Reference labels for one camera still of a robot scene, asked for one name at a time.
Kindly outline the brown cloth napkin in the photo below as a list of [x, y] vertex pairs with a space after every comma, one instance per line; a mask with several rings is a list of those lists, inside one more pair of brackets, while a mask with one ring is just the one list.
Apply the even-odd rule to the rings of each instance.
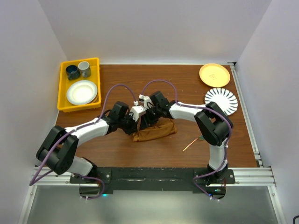
[[133, 134], [133, 142], [144, 142], [149, 140], [156, 140], [175, 134], [178, 131], [175, 122], [171, 119], [163, 118], [153, 126], [139, 130]]

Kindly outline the rose gold spoon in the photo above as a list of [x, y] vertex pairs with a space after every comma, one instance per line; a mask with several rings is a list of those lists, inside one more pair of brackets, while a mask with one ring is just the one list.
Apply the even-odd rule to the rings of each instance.
[[196, 142], [198, 138], [194, 139], [192, 142], [190, 142], [182, 151], [185, 151], [188, 147], [190, 147], [194, 142]]

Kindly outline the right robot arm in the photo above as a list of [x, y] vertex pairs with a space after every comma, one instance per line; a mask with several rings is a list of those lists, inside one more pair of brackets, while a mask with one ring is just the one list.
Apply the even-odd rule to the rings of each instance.
[[207, 173], [195, 179], [209, 178], [213, 183], [219, 183], [224, 179], [228, 170], [228, 140], [233, 124], [215, 102], [207, 105], [188, 105], [175, 100], [170, 102], [160, 91], [150, 96], [141, 94], [139, 100], [145, 107], [140, 129], [156, 124], [160, 118], [195, 122], [204, 140], [209, 144], [210, 155]]

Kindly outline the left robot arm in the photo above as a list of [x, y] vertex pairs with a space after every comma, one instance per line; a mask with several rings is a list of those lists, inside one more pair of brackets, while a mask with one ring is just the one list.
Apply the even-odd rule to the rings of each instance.
[[94, 138], [108, 135], [122, 129], [127, 135], [137, 131], [139, 118], [145, 108], [135, 105], [132, 108], [123, 102], [116, 102], [108, 114], [102, 114], [79, 126], [62, 128], [53, 127], [36, 153], [41, 162], [57, 175], [65, 172], [80, 175], [86, 183], [96, 180], [95, 165], [87, 159], [75, 155], [77, 148]]

